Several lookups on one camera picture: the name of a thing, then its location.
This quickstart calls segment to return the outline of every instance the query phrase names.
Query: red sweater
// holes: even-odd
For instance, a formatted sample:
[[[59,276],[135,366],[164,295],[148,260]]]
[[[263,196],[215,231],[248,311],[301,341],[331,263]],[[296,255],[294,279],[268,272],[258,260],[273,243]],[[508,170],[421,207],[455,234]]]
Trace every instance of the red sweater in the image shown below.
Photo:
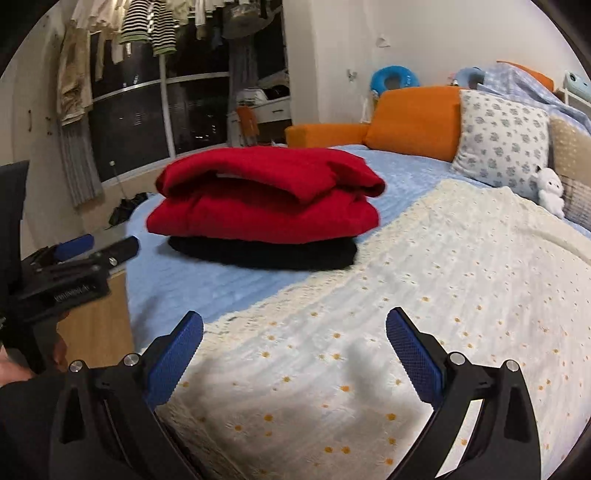
[[[299,244],[378,226],[365,196],[385,183],[343,151],[252,147],[178,160],[156,187],[167,198],[147,220],[152,233]]]

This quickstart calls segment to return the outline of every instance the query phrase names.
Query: white plush toy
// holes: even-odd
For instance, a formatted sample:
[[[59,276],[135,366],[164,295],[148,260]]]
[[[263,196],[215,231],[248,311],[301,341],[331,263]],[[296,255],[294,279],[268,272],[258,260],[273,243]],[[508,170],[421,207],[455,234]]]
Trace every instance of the white plush toy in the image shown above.
[[[551,168],[542,168],[538,172],[538,194],[540,195],[540,206],[548,210],[558,218],[564,218],[564,200],[562,195],[564,188],[560,178]]]

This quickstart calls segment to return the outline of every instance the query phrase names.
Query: pillow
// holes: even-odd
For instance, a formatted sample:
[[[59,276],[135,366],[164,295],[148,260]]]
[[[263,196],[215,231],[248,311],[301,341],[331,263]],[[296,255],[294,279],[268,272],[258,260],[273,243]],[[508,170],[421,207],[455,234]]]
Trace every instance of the pillow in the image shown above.
[[[365,144],[451,162],[460,140],[460,89],[410,87],[379,99]]]
[[[558,117],[550,119],[554,170],[564,186],[564,215],[591,229],[591,137]]]
[[[549,91],[554,91],[554,80],[548,78],[546,75],[540,72],[530,70],[528,67],[524,67],[523,65],[519,65],[518,63],[511,63],[510,61],[497,60],[497,63],[508,63],[509,65],[513,65],[514,67],[517,67],[523,70],[524,72],[529,73],[533,78],[535,78],[538,82],[544,85]]]
[[[490,93],[463,90],[462,137],[453,167],[537,200],[537,167],[548,165],[548,114]]]

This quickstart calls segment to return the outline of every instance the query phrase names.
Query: black bag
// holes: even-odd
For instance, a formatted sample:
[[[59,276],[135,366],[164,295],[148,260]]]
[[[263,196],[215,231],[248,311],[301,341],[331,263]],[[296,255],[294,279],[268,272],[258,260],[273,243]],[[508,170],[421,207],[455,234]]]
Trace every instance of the black bag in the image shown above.
[[[131,200],[122,199],[119,206],[113,210],[111,218],[109,218],[109,225],[116,226],[129,220],[134,210],[146,200],[148,200],[146,192],[138,193]]]

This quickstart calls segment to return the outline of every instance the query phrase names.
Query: white floral blanket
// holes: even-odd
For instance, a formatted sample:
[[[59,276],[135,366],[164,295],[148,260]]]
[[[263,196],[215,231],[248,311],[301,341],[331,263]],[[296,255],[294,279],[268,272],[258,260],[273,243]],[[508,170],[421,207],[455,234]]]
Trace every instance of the white floral blanket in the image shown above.
[[[508,188],[444,180],[362,244],[350,270],[206,325],[159,414],[214,478],[384,480],[431,414],[386,338],[401,306],[447,351],[519,362],[545,479],[591,410],[590,259],[588,239]]]

